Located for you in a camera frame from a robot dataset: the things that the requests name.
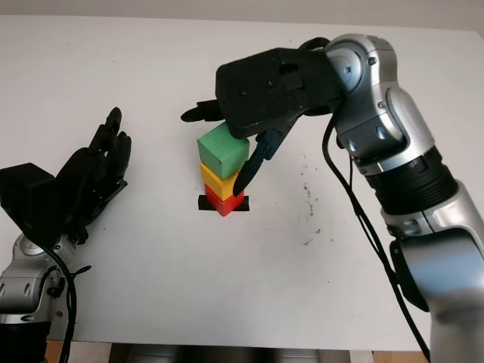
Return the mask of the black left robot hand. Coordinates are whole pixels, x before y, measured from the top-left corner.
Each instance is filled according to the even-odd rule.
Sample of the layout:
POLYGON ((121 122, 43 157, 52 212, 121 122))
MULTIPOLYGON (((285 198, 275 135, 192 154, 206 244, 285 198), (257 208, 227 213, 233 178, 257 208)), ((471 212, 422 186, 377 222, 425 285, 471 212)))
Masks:
POLYGON ((113 108, 90 145, 78 149, 56 176, 60 230, 74 245, 87 241, 87 226, 127 186, 132 140, 120 130, 121 120, 121 110, 113 108))

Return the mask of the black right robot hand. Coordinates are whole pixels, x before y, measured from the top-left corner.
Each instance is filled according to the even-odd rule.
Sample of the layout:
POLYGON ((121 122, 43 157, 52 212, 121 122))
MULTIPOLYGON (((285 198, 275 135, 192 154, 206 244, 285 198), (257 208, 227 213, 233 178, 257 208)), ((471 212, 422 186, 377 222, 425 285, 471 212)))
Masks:
MULTIPOLYGON (((187 123, 206 121, 215 122, 224 119, 216 100, 197 102, 197 106, 185 111, 181 115, 181 120, 187 123)), ((246 161, 239 176, 236 178, 233 187, 234 196, 238 196, 242 190, 253 180, 264 160, 270 160, 287 137, 290 130, 296 123, 292 119, 289 123, 279 128, 271 128, 261 132, 256 136, 256 149, 246 161)))

